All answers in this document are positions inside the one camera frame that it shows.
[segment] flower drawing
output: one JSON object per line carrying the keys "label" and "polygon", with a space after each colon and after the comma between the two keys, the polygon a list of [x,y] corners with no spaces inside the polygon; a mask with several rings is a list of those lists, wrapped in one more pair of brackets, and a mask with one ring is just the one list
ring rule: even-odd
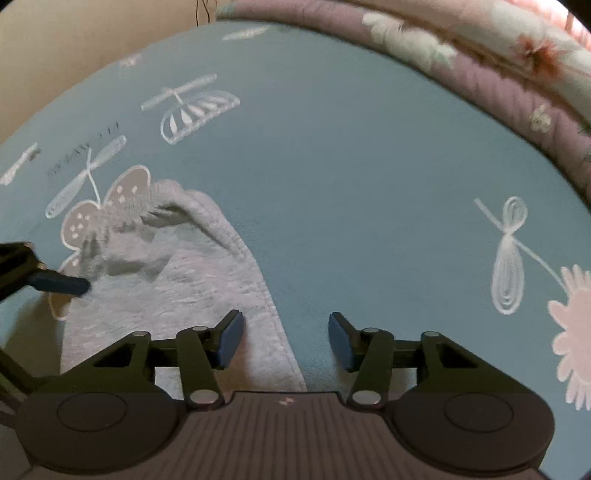
{"label": "flower drawing", "polygon": [[550,131],[552,119],[547,113],[545,113],[545,110],[546,105],[540,105],[534,110],[534,113],[531,114],[531,129],[534,132],[542,132],[543,134],[546,134]]}
{"label": "flower drawing", "polygon": [[577,410],[583,405],[591,410],[591,274],[575,265],[572,272],[563,267],[562,276],[568,303],[548,303],[550,315],[564,329],[552,343],[554,353],[562,356],[557,377],[569,381],[567,403],[574,402]]}
{"label": "flower drawing", "polygon": [[[46,209],[49,219],[59,215],[74,197],[80,192],[83,183],[88,178],[95,191],[96,200],[82,200],[75,204],[65,215],[61,223],[60,237],[62,243],[73,250],[60,266],[60,272],[77,277],[80,275],[80,249],[85,238],[91,219],[104,207],[117,208],[136,195],[145,193],[150,186],[150,171],[143,165],[135,165],[123,172],[111,185],[104,200],[101,202],[98,188],[92,178],[92,170],[107,162],[125,145],[125,137],[119,137],[105,147],[94,160],[91,160],[92,150],[89,149],[86,168],[80,172],[66,187],[64,187],[51,201]],[[72,297],[70,295],[51,293],[48,296],[51,313],[56,319],[66,316],[67,308]]]}

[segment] crumpled towel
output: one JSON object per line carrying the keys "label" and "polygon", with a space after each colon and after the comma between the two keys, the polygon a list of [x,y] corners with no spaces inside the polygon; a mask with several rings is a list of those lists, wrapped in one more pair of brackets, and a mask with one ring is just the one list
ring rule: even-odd
{"label": "crumpled towel", "polygon": [[[204,193],[163,180],[123,208],[100,210],[80,258],[92,289],[65,318],[62,371],[136,330],[174,338],[239,309],[242,342],[230,367],[216,372],[225,395],[306,390],[254,257]],[[156,384],[182,398],[178,369],[157,369]]]}

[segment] black cable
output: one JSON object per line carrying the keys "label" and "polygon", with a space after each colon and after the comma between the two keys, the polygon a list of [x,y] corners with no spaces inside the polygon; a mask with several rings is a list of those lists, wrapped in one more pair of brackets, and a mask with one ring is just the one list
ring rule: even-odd
{"label": "black cable", "polygon": [[212,18],[209,15],[209,10],[207,8],[207,4],[209,3],[209,0],[206,2],[205,0],[202,0],[203,3],[203,8],[205,9],[205,13],[207,14],[207,23],[210,24],[212,22]]}

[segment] blue bedsheet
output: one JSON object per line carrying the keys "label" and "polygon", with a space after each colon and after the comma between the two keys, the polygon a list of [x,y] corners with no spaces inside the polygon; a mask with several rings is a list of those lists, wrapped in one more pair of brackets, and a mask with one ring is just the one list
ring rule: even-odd
{"label": "blue bedsheet", "polygon": [[[98,189],[143,164],[153,179],[211,196],[259,262],[309,389],[340,385],[326,332],[334,310],[401,339],[439,330],[545,398],[557,427],[543,468],[580,477],[591,411],[565,402],[551,347],[562,328],[547,307],[567,297],[521,253],[521,305],[497,311],[491,275],[503,233],[474,200],[500,220],[507,199],[523,199],[528,216],[515,237],[558,275],[591,268],[585,205],[533,147],[389,57],[277,25],[223,40],[260,26],[221,22],[177,35],[39,112],[0,147],[0,173],[34,142],[41,148],[0,186],[0,241],[31,241],[58,268],[71,253],[60,240],[63,213],[49,220],[45,209],[84,169],[81,147],[124,134],[125,148],[93,172]],[[140,105],[210,74],[207,89],[239,105],[169,144],[160,125],[175,97]],[[174,130],[170,119],[163,128]],[[72,204],[93,197],[86,182]],[[0,305],[0,319],[4,345],[27,368],[57,368],[60,325],[38,293]]]}

